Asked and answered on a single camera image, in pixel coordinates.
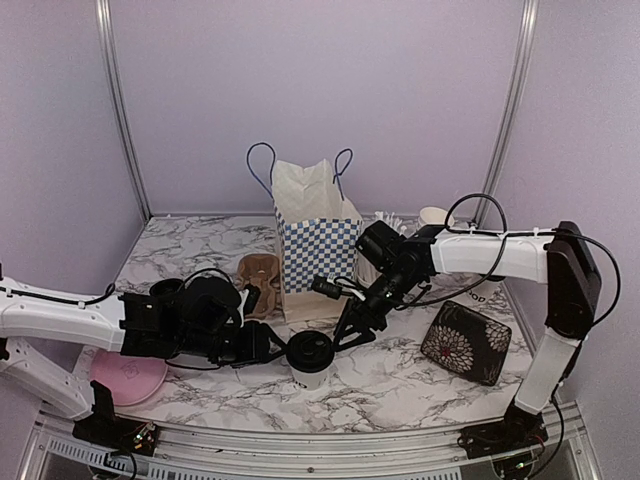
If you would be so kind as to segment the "brown cardboard cup carrier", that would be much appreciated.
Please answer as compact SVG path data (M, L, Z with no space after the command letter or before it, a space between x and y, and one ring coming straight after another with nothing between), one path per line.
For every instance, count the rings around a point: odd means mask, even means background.
M265 319L278 304L280 260L271 254L249 254L238 264L237 277L242 287L251 285L260 290L260 296L250 318Z

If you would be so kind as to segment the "blue checkered paper bag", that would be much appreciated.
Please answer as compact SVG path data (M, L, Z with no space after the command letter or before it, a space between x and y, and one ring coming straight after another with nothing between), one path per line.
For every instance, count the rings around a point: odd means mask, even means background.
M246 163L259 147L271 153L269 180L251 175L272 200L276 218L276 255L280 260L281 303L289 324L336 319L346 299L330 299L312 290L315 277L352 279L356 273L356 240L363 219L344 193L342 176L353 150L341 150L330 162L310 167L279 160L267 142L251 145Z

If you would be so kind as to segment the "white paper cup GOOD print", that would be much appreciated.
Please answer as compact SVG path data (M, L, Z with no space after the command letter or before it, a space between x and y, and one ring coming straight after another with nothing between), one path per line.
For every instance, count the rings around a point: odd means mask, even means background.
M466 292L471 301L477 304L485 304L495 293L496 284L494 282L485 281Z

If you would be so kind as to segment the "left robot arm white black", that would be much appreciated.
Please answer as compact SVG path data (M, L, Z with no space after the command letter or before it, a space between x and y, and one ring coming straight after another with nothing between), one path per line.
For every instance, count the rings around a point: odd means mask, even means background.
M257 287L239 290L221 271L208 268L186 279L155 283L146 294L96 298L41 290L9 277L1 280L1 370L25 389L106 445L125 438L126 423L114 413L110 389L77 380L46 356L31 351L30 338L90 345L140 358L198 359L208 368L267 364L286 351L263 322L249 319Z

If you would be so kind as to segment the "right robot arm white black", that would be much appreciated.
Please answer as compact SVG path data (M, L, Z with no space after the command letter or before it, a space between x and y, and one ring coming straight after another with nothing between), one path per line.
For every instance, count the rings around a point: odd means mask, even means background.
M495 438L515 448L534 431L531 415L542 412L595 324L601 276L577 225L529 232L448 231L424 226L405 237L383 221L367 227L356 242L379 277L359 298L349 299L334 330L342 351L373 341L387 314L415 286L438 274L482 274L528 280L547 288L542 340Z

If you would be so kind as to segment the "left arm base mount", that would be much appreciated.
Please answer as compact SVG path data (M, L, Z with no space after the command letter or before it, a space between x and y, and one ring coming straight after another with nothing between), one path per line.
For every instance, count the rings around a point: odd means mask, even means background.
M156 450L159 427L152 421L118 416L111 391L96 380L91 380L89 385L94 394L91 414L74 422L73 437L124 453L151 457Z

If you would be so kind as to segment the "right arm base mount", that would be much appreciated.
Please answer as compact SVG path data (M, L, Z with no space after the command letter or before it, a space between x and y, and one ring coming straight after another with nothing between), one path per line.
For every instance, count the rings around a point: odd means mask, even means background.
M464 427L457 444L465 450L468 459L475 459L536 444L544 446L548 438L542 413L528 413L512 399L500 420Z

